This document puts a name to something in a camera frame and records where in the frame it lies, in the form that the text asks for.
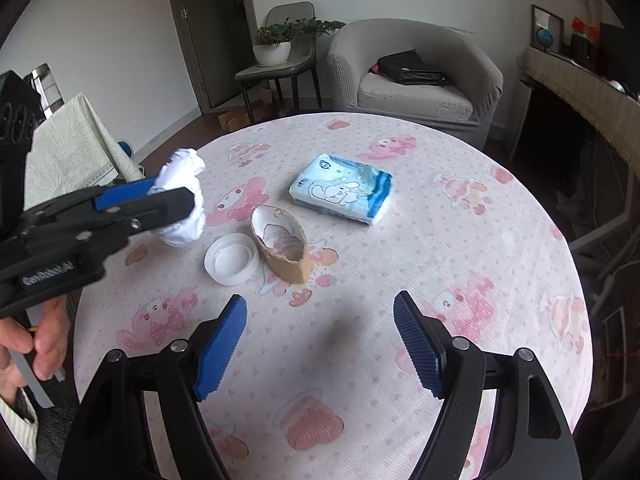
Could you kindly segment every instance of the crumpled white tissue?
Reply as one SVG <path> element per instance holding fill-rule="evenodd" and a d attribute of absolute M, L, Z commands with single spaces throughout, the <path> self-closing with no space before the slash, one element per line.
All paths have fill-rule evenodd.
<path fill-rule="evenodd" d="M 175 150 L 171 161 L 162 167 L 147 193 L 151 195 L 179 187 L 185 187 L 193 193 L 194 207 L 187 218 L 153 231 L 158 238 L 173 247 L 184 247 L 196 241 L 204 229 L 204 199 L 200 181 L 196 177 L 204 168 L 204 161 L 196 154 L 196 150 Z"/>

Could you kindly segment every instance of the white flower pot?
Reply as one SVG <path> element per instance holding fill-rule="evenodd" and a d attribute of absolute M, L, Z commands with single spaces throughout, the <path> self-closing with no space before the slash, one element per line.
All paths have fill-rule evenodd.
<path fill-rule="evenodd" d="M 273 45 L 254 45 L 254 56 L 258 66 L 274 66 L 286 63 L 290 52 L 290 41 Z"/>

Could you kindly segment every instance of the bolt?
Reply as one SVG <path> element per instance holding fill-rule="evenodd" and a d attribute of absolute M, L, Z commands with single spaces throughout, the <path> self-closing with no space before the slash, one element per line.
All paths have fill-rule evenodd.
<path fill-rule="evenodd" d="M 110 363 L 115 363 L 122 358 L 122 350 L 118 350 L 114 348 L 113 350 L 109 350 L 107 354 L 107 361 Z"/>
<path fill-rule="evenodd" d="M 176 339 L 171 343 L 171 352 L 184 352 L 189 347 L 186 339 Z"/>
<path fill-rule="evenodd" d="M 533 361 L 533 352 L 528 348 L 521 348 L 518 350 L 518 355 L 525 361 Z"/>
<path fill-rule="evenodd" d="M 468 339 L 464 337 L 455 337 L 453 338 L 452 343 L 453 346 L 458 350 L 469 350 L 469 347 L 471 346 Z"/>
<path fill-rule="evenodd" d="M 81 242 L 84 242 L 89 238 L 91 238 L 91 231 L 82 231 L 76 235 L 76 240 L 80 240 Z"/>

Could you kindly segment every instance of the white plastic lid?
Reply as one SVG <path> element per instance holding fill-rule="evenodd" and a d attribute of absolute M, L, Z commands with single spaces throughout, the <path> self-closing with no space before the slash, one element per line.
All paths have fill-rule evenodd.
<path fill-rule="evenodd" d="M 247 235 L 233 233 L 216 240 L 204 256 L 204 268 L 220 285 L 239 285 L 258 269 L 258 247 Z"/>

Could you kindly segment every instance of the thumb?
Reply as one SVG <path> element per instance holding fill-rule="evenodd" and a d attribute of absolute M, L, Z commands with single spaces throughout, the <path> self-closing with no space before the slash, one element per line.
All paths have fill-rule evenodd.
<path fill-rule="evenodd" d="M 0 346 L 28 354 L 33 350 L 33 337 L 12 317 L 0 319 Z"/>

